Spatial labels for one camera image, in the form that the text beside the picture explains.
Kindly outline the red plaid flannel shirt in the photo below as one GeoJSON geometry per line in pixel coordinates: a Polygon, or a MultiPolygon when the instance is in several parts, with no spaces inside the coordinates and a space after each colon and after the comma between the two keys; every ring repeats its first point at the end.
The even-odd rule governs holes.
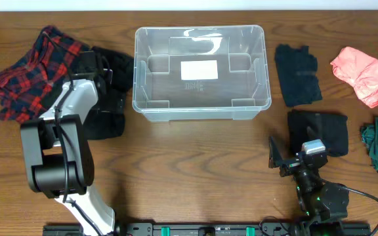
{"type": "Polygon", "coordinates": [[[14,65],[0,72],[0,121],[23,123],[47,111],[44,99],[68,76],[90,46],[44,27],[32,48],[14,65]]]}

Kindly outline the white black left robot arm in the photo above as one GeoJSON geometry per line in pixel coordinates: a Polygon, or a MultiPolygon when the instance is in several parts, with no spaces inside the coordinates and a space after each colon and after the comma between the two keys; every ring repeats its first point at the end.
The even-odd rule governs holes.
{"type": "Polygon", "coordinates": [[[77,224],[47,225],[44,235],[118,235],[115,212],[94,187],[95,166],[84,131],[91,108],[112,76],[94,51],[79,55],[75,72],[53,105],[20,126],[29,187],[65,206],[77,224]]]}

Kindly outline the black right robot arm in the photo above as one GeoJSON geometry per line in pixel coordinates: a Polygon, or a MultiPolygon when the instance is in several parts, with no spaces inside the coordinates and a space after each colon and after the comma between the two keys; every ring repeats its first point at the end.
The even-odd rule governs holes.
{"type": "Polygon", "coordinates": [[[289,235],[345,235],[341,220],[348,216],[348,191],[320,178],[319,169],[327,162],[327,151],[320,139],[305,142],[294,157],[284,159],[277,139],[268,139],[269,168],[278,168],[280,176],[291,176],[297,186],[297,198],[306,216],[289,226],[289,235]]]}

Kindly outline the black shirt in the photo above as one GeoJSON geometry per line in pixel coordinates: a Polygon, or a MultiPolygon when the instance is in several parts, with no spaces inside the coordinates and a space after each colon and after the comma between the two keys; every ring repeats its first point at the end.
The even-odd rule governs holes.
{"type": "Polygon", "coordinates": [[[318,61],[304,45],[294,49],[278,45],[274,57],[283,100],[287,107],[312,104],[322,100],[316,72],[318,61]]]}

